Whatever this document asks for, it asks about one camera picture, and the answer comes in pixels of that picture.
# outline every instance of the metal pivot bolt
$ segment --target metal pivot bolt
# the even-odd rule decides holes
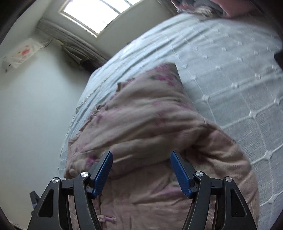
[[[227,176],[227,177],[225,178],[225,180],[228,181],[228,182],[232,182],[232,181],[233,181],[233,179],[232,179],[231,177],[229,177],[229,176]]]
[[[203,172],[201,172],[201,171],[196,171],[196,176],[199,176],[199,177],[203,176]]]
[[[82,173],[81,173],[81,177],[87,177],[88,174],[89,174],[88,172],[82,172]]]
[[[52,179],[52,183],[57,183],[59,181],[59,178],[58,177],[55,177]]]

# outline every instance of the white bedspread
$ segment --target white bedspread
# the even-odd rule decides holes
[[[117,82],[163,62],[175,62],[200,114],[220,125],[250,159],[258,179],[259,230],[269,230],[283,208],[283,73],[273,55],[282,42],[263,18],[175,16],[117,53],[95,71],[83,92],[61,151]]]

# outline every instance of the blue rubber pad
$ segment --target blue rubber pad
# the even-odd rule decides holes
[[[103,165],[101,166],[99,172],[97,173],[97,176],[94,180],[94,190],[92,192],[93,197],[97,197],[99,194],[102,193],[102,190],[104,188],[105,182],[107,180],[107,177],[110,173],[111,167],[113,164],[113,155],[110,153],[107,158],[105,159]]]
[[[170,155],[171,166],[175,172],[179,185],[181,187],[182,192],[188,197],[191,198],[192,191],[190,189],[190,180],[187,176],[186,171],[184,170],[182,164],[178,160],[175,152],[172,152]]]

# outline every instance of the wall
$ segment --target wall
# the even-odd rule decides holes
[[[169,19],[171,14],[157,0],[142,0],[112,21],[97,38],[58,13],[65,0],[53,0],[44,18],[81,37],[108,57],[146,31]]]
[[[0,46],[0,64],[7,51],[31,35],[47,5],[38,0],[19,18]],[[42,195],[56,176],[88,77],[69,67],[56,42],[18,69],[0,70],[0,206],[14,224],[27,228],[33,209],[29,193]]]

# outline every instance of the pink floral blanket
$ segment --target pink floral blanket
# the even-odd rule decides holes
[[[65,177],[90,169],[105,150],[113,153],[113,167],[94,201],[103,229],[182,229],[191,200],[170,166],[173,150],[210,177],[231,176],[258,222],[258,185],[250,162],[233,139],[196,112],[173,63],[119,83],[113,98],[93,109],[69,142]],[[70,200],[73,228],[79,229]],[[212,197],[206,229],[214,207]]]

